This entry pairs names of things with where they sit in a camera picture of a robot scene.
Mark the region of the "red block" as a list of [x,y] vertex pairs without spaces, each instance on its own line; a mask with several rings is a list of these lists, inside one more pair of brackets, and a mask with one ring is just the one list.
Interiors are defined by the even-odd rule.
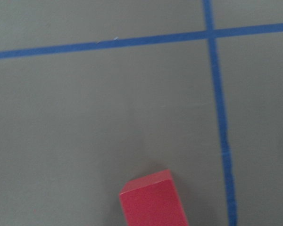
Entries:
[[119,200],[129,226],[189,224],[170,170],[127,182]]

